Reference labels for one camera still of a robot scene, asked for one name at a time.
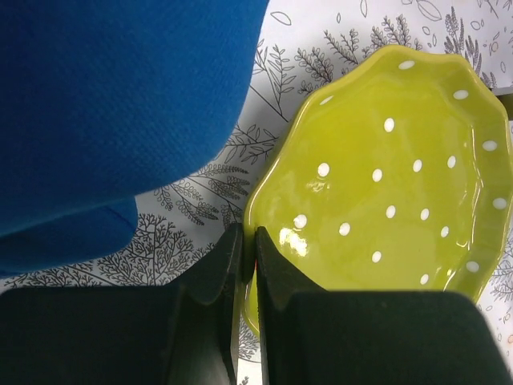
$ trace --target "white tablecloth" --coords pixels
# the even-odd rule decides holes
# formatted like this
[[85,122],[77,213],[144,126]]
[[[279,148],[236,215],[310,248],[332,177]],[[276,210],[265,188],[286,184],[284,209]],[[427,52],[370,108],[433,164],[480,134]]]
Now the white tablecloth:
[[[136,236],[141,253],[127,249],[99,261],[26,274],[0,281],[0,288],[169,282],[197,261],[227,224],[241,220],[266,156],[305,97],[389,43],[461,54],[490,87],[512,85],[513,0],[271,0],[251,88],[224,150],[207,168],[138,197],[139,226],[150,235]],[[307,61],[325,70],[309,72]],[[513,233],[479,301],[509,367],[512,304]],[[259,362],[258,341],[243,323],[240,384],[261,384]]]

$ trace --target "yellow-green plate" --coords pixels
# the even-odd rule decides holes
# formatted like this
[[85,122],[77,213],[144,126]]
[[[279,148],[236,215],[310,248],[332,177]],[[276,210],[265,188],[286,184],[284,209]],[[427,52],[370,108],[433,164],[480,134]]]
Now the yellow-green plate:
[[[477,300],[503,249],[512,158],[504,107],[458,55],[384,47],[314,92],[249,200],[327,290],[453,290]],[[244,316],[258,331],[255,279]]]

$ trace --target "ceramic dish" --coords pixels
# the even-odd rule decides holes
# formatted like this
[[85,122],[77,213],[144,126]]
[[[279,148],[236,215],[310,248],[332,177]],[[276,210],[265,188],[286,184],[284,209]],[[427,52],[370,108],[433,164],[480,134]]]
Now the ceramic dish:
[[[513,172],[504,107],[458,55],[384,47],[314,92],[257,185],[265,226],[327,290],[477,300],[501,256]],[[244,315],[258,330],[255,279]]]

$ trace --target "blue cloth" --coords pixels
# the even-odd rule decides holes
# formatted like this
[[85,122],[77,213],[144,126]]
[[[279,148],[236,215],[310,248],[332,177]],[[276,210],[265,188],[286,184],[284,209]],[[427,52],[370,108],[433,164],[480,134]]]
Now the blue cloth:
[[[0,0],[4,274],[123,247],[134,195],[215,156],[244,102],[266,6]],[[34,239],[47,251],[20,247]]]

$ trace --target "fern illustration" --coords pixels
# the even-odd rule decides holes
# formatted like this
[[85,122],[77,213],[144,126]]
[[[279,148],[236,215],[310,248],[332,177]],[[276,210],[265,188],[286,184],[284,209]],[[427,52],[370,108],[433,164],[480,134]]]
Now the fern illustration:
[[246,361],[253,361],[259,349],[260,343],[258,338],[241,317],[239,326],[239,358],[245,359]]
[[165,217],[142,213],[132,242],[99,260],[98,267],[121,286],[164,285],[181,275],[213,248],[195,249],[183,231]]
[[12,289],[24,286],[100,286],[111,285],[105,278],[94,273],[94,262],[35,271],[18,277],[7,278],[5,286]]
[[450,14],[446,15],[446,30],[449,34],[446,36],[446,41],[443,43],[446,54],[461,55],[464,48],[463,44],[465,43],[465,26],[463,24],[463,18],[460,18],[458,23],[456,11],[453,6],[450,8]]
[[465,38],[465,25],[463,18],[456,17],[456,11],[452,6],[450,14],[446,15],[445,19],[447,36],[444,42],[446,54],[458,54],[463,56],[467,62],[472,66],[474,72],[481,78],[483,83],[488,87],[497,87],[495,75],[493,72],[485,73],[481,69],[483,63],[483,56],[479,52],[479,42],[473,39],[470,35]]
[[311,82],[307,83],[305,80],[301,81],[301,85],[297,90],[298,94],[307,96],[319,88],[318,84],[313,85]]
[[[326,44],[333,56],[349,64],[350,68],[357,66],[373,52],[387,44],[399,44],[420,51],[422,44],[418,39],[415,38],[411,42],[412,36],[406,18],[400,14],[395,20],[396,24],[392,23],[388,16],[385,16],[381,23],[383,29],[379,26],[371,28],[370,45],[361,49],[361,57],[358,52],[360,39],[354,28],[349,30],[348,34],[340,33],[340,40],[337,40],[334,34],[328,30],[324,30],[324,39],[327,41]],[[321,53],[320,48],[314,47],[310,52],[298,48],[297,55],[294,58],[299,62],[299,67],[304,68],[313,78],[312,82],[301,81],[301,85],[297,89],[299,94],[307,96],[319,87],[333,81],[333,64],[329,58],[325,57],[324,53]],[[350,68],[343,68],[340,75],[343,76],[348,73]]]
[[[246,197],[248,191],[244,188],[250,185],[249,181],[233,174],[248,174],[243,168],[227,164],[208,164],[199,172],[196,172],[183,180],[171,183],[168,186],[157,188],[153,195],[157,201],[167,210],[177,208],[187,219],[196,225],[204,225],[205,220],[218,220],[218,214],[224,210],[224,205],[232,208],[236,217],[241,208],[230,200],[238,201]],[[207,190],[220,197],[225,204],[217,208],[204,200],[200,191]]]
[[491,294],[495,300],[505,302],[513,300],[513,232],[507,239],[503,259],[491,277],[491,284],[493,285]]
[[265,73],[267,75],[276,102],[275,110],[284,117],[281,109],[281,97],[294,89],[291,82],[296,76],[289,74],[294,66],[289,64],[290,59],[284,57],[285,49],[280,49],[275,44],[269,52],[269,47],[264,48],[264,42],[263,39],[258,42],[253,62],[253,74]]
[[241,129],[237,124],[217,159],[224,158],[227,164],[237,156],[241,162],[255,164],[260,158],[267,159],[277,140],[277,136],[256,124],[246,129]]
[[324,53],[321,53],[320,48],[313,47],[310,52],[298,48],[294,58],[299,62],[299,67],[303,67],[321,85],[331,83],[333,80],[333,64]]
[[346,63],[353,64],[354,66],[358,65],[358,59],[355,55],[355,52],[358,49],[359,39],[358,32],[354,29],[349,31],[349,40],[341,34],[342,41],[341,43],[335,40],[335,38],[327,31],[324,31],[324,37],[328,40],[328,44],[331,46],[331,49],[337,54],[340,55],[341,59],[343,59]]

